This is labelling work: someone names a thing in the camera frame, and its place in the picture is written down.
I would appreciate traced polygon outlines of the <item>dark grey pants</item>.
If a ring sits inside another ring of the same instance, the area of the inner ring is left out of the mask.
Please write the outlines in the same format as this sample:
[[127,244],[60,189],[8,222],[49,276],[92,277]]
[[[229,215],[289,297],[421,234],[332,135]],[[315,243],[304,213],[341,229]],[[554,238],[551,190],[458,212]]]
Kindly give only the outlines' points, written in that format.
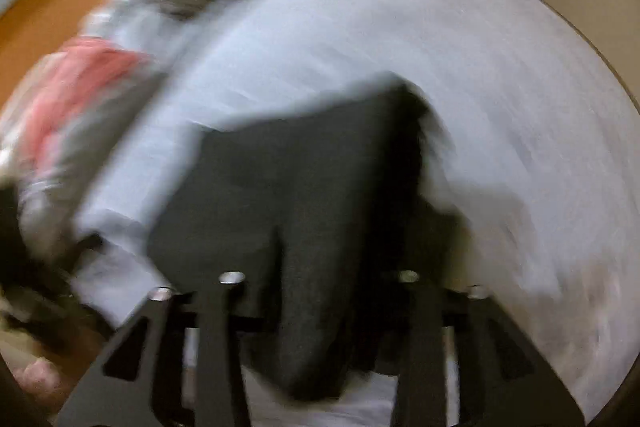
[[303,115],[207,131],[146,252],[180,291],[244,273],[250,367],[294,400],[333,398],[350,373],[390,365],[399,273],[436,280],[457,232],[420,193],[430,116],[393,79]]

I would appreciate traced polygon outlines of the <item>red cloth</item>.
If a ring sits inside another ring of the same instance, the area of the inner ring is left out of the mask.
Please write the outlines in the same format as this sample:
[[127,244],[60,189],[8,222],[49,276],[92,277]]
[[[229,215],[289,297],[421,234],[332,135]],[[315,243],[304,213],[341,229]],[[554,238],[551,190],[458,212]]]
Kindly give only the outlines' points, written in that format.
[[22,155],[38,173],[51,164],[54,143],[64,124],[150,60],[149,55],[98,37],[73,38],[60,53],[27,106]]

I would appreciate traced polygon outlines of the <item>grey crumpled clothes pile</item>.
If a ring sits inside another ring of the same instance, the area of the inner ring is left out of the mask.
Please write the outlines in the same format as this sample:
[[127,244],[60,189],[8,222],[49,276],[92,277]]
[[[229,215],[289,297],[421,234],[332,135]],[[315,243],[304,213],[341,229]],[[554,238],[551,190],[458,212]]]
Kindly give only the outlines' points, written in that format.
[[191,51],[205,32],[240,0],[101,0],[81,21],[78,35],[148,54],[168,64]]

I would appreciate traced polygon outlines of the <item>light grey bed blanket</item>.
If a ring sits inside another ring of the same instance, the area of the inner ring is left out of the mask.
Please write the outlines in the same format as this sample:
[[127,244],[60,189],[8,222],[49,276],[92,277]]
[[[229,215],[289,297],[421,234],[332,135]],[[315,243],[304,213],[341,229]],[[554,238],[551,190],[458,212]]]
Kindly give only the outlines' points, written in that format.
[[243,0],[81,210],[62,426],[634,426],[639,112],[539,0]]

